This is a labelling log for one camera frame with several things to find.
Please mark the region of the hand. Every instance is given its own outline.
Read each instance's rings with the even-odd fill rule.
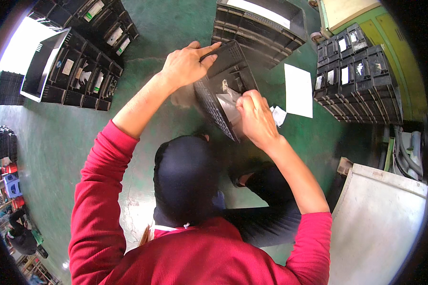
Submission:
[[[242,117],[244,134],[261,150],[267,152],[280,139],[266,98],[257,90],[249,90],[236,102]]]
[[[187,47],[168,55],[161,71],[162,75],[176,89],[194,83],[206,75],[208,69],[217,59],[217,54],[210,55],[200,62],[205,54],[220,47],[221,42],[201,48],[197,41]]]

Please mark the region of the worker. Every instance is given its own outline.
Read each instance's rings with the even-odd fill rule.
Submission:
[[[23,209],[18,209],[9,217],[11,230],[6,233],[5,241],[8,245],[13,246],[14,249],[23,255],[32,255],[36,252],[36,240],[32,235],[32,231],[27,229],[26,226],[18,223],[25,214]]]
[[[76,185],[68,246],[73,284],[326,284],[331,214],[307,166],[278,133],[256,90],[237,100],[244,134],[272,159],[230,174],[269,207],[212,206],[219,169],[209,139],[182,136],[155,157],[154,239],[126,251],[119,225],[121,180],[143,129],[167,97],[206,75],[220,43],[192,42],[168,55],[163,69],[98,134]],[[257,246],[293,239],[286,266]]]

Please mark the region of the caster wheel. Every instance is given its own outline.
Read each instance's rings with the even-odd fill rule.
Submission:
[[[319,6],[319,3],[317,3],[317,1],[316,1],[316,0],[308,0],[308,4],[309,4],[309,6],[311,6],[311,7],[313,7],[313,8],[315,8],[315,7],[318,7],[318,6]]]
[[[311,40],[314,43],[319,43],[319,42],[325,40],[325,38],[324,38],[324,36],[322,36],[322,34],[320,32],[315,32],[315,33],[311,34]]]

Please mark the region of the red sleeve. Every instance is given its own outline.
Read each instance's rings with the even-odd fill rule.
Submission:
[[[117,201],[137,142],[109,121],[90,150],[74,194],[68,246],[73,284],[100,283],[124,256]]]
[[[327,284],[330,275],[331,213],[301,216],[289,268],[301,284]]]

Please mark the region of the concrete floor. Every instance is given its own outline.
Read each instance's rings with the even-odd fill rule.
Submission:
[[[308,34],[320,29],[317,11],[306,0],[292,0],[306,13]],[[111,110],[79,109],[27,100],[24,106],[0,106],[0,124],[15,130],[19,144],[19,177],[31,218],[40,229],[49,258],[42,262],[70,284],[70,273],[62,266],[68,262],[70,217],[73,195],[80,180],[80,169],[97,133],[133,97],[147,80],[162,68],[165,57],[192,40],[210,43],[215,15],[215,0],[132,1],[123,0],[140,31],[139,42],[132,42],[122,55],[125,69],[120,78]],[[308,42],[285,63],[311,72],[315,80],[316,59],[313,43]],[[254,71],[258,87],[268,102],[285,108],[284,68],[281,63],[271,71]],[[154,155],[159,145],[202,126],[198,112],[175,107],[167,100],[145,129],[125,172],[119,196],[120,224],[127,250],[137,247],[144,226],[151,222],[155,206],[153,192]],[[235,145],[216,128],[208,127],[213,142],[222,146],[219,155],[225,165],[246,157],[263,157],[250,142]],[[288,114],[279,129],[305,161],[327,193],[335,177],[340,156],[366,163],[371,141],[371,126],[336,121],[314,102],[314,118]],[[266,206],[249,190],[234,188],[226,175],[221,181],[229,208]],[[264,248],[274,260],[284,264],[292,245]]]

